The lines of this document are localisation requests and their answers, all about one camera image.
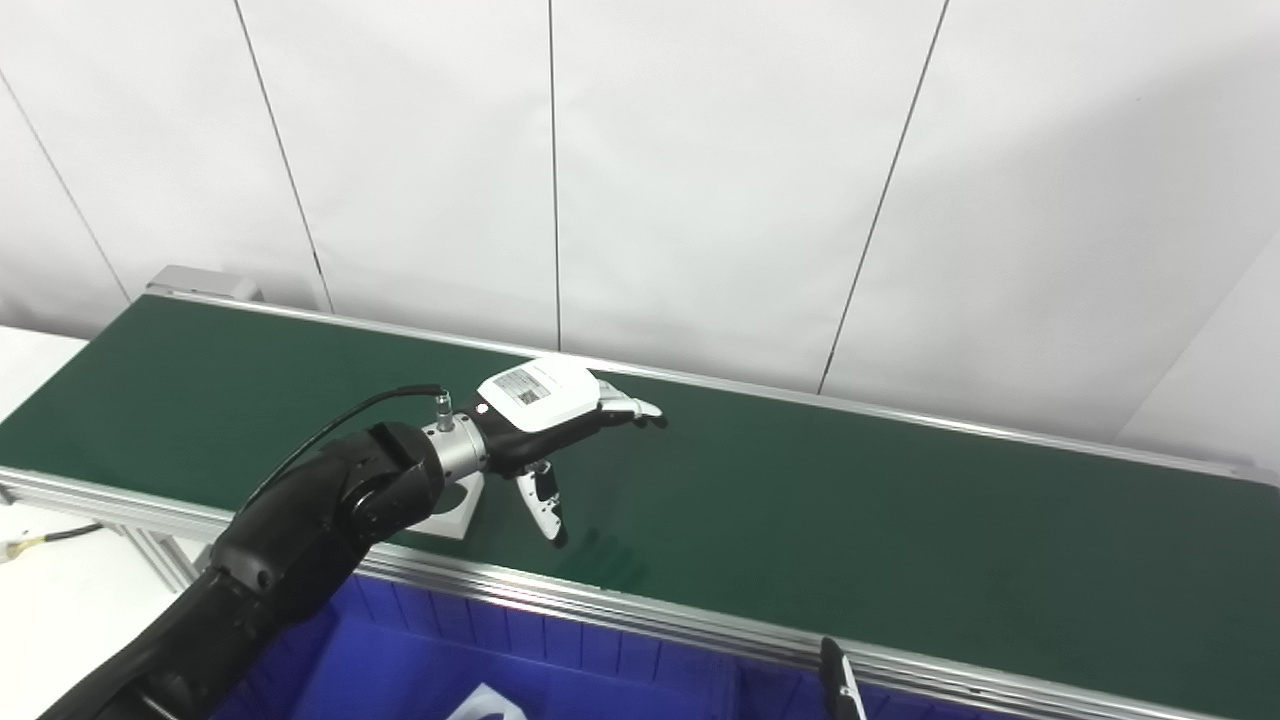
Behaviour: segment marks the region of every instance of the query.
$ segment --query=qr code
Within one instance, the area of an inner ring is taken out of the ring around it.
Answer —
[[[543,383],[520,368],[495,379],[493,384],[521,405],[532,405],[552,393]]]

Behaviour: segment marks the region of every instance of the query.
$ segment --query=robotic arm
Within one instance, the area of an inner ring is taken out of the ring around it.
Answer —
[[[429,395],[426,428],[378,423],[297,460],[329,430],[387,397]],[[119,653],[41,720],[207,717],[287,626],[316,614],[372,544],[428,518],[445,486],[476,471],[516,482],[544,537],[563,547],[547,456],[600,428],[662,411],[559,356],[485,380],[453,411],[436,386],[375,396],[302,443],[214,542],[210,565]]]

